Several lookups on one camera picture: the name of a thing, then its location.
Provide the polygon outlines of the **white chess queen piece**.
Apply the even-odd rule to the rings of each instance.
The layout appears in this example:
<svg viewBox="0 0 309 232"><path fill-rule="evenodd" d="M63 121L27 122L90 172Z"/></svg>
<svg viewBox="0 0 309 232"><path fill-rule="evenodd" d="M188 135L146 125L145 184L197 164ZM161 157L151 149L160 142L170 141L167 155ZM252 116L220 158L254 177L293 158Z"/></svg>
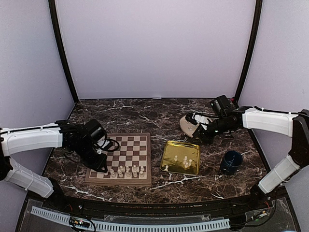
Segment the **white chess queen piece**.
<svg viewBox="0 0 309 232"><path fill-rule="evenodd" d="M114 172L113 169L110 169L110 176L111 178L116 178L116 173Z"/></svg>

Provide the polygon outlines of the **white chess king piece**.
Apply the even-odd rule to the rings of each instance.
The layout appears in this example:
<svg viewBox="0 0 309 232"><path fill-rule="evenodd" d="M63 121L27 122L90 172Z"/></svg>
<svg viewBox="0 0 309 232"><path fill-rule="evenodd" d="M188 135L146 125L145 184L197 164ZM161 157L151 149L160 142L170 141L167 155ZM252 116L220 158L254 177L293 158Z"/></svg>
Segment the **white chess king piece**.
<svg viewBox="0 0 309 232"><path fill-rule="evenodd" d="M118 178L124 177L122 170L118 169L117 173L118 173Z"/></svg>

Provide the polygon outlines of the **wooden chess board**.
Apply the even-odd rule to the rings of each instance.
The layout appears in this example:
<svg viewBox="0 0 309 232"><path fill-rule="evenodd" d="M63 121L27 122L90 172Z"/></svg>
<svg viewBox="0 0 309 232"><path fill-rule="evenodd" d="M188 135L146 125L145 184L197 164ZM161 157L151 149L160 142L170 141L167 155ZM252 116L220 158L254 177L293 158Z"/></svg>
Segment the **wooden chess board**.
<svg viewBox="0 0 309 232"><path fill-rule="evenodd" d="M114 152L107 153L108 176L88 169L85 182L100 186L129 186L149 187L152 184L151 168L151 136L150 133L123 133L110 134L109 138L119 142L120 148ZM123 178L118 178L119 166L123 166ZM133 177L133 165L137 166L138 177ZM130 167L131 178L125 178L126 166ZM116 178L111 178L110 169L116 173ZM144 178L139 178L139 172L144 171Z"/></svg>

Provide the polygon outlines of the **gold metal tray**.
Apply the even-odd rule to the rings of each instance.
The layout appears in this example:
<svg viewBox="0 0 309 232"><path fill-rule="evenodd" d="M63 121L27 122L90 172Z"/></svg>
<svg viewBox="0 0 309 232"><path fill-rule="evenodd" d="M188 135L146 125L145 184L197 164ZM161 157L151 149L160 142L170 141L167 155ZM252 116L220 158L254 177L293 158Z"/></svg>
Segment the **gold metal tray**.
<svg viewBox="0 0 309 232"><path fill-rule="evenodd" d="M187 169L184 167L183 159L188 157L188 161L193 160L192 165ZM168 171L165 171L165 166L168 165ZM200 146L176 141L167 141L164 146L163 156L160 164L160 170L174 174L185 174L196 176L199 173L200 167Z"/></svg>

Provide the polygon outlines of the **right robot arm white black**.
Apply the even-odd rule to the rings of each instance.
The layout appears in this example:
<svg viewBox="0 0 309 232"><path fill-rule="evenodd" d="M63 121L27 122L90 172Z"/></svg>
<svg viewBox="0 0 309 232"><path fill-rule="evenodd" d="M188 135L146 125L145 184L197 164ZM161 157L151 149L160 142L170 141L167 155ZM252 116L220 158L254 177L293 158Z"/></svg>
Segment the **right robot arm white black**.
<svg viewBox="0 0 309 232"><path fill-rule="evenodd" d="M279 134L291 139L288 154L267 173L247 198L246 205L256 210L265 202L265 195L309 165L309 112L275 111L257 106L238 106L226 95L210 102L213 116L188 113L185 119L197 129L193 138L204 144L212 144L214 137L227 131L248 129Z"/></svg>

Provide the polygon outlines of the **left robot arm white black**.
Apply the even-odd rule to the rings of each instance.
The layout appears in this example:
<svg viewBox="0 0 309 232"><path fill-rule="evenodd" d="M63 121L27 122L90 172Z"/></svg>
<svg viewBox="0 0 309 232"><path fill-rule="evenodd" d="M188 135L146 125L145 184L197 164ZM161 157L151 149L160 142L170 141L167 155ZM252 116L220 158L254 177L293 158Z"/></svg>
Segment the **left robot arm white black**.
<svg viewBox="0 0 309 232"><path fill-rule="evenodd" d="M106 152L112 143L101 124L92 119L85 124L59 120L47 125L0 131L0 179L32 191L58 211L68 207L59 184L16 162L11 155L41 148L65 147L75 152L82 164L97 172L107 171Z"/></svg>

